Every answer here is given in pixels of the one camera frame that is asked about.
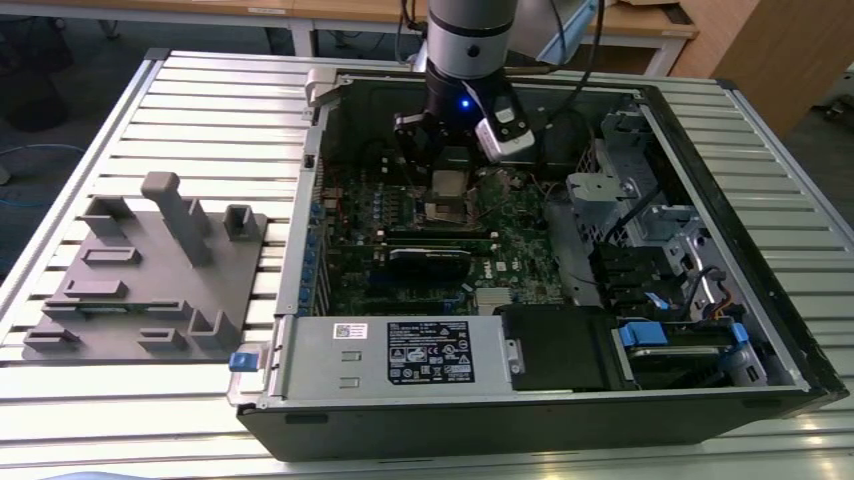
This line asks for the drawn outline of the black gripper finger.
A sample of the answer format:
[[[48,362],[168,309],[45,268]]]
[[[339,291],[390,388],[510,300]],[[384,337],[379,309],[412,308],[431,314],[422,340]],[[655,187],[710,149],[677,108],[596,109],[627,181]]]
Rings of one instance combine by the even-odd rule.
[[[428,112],[396,113],[394,116],[394,138],[408,166],[431,169],[439,155],[440,127]]]

